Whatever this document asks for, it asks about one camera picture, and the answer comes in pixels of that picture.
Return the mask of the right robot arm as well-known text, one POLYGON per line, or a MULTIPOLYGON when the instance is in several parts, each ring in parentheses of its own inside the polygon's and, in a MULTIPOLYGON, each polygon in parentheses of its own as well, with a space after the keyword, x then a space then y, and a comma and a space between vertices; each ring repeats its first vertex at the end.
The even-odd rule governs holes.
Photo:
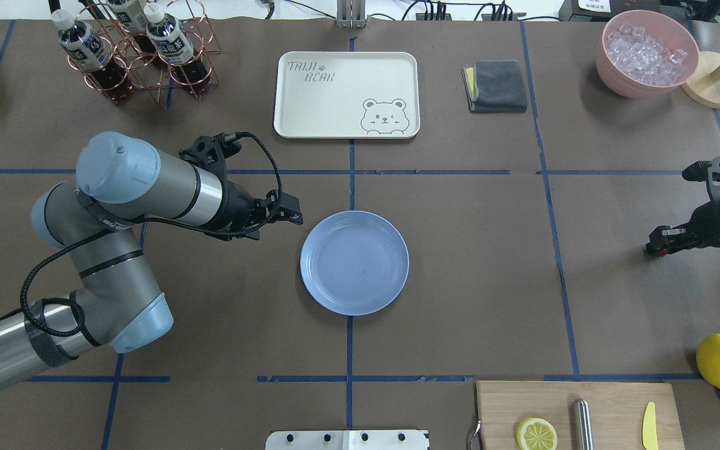
POLYGON ((694 248, 720 248, 720 196, 694 209, 688 222, 682 225, 655 228, 644 251, 661 258, 694 248))

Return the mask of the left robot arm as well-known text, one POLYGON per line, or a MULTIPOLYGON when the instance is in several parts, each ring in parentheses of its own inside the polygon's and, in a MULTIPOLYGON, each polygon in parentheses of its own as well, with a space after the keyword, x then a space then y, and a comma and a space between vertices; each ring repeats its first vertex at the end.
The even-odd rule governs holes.
POLYGON ((134 228, 165 223, 222 241, 257 240, 265 224, 303 223, 282 179, 265 197, 228 179, 226 161, 251 132, 198 137, 171 156, 102 132, 32 206, 32 228, 56 254, 38 263, 0 318, 0 390, 109 344, 125 354, 168 333, 173 316, 134 228))

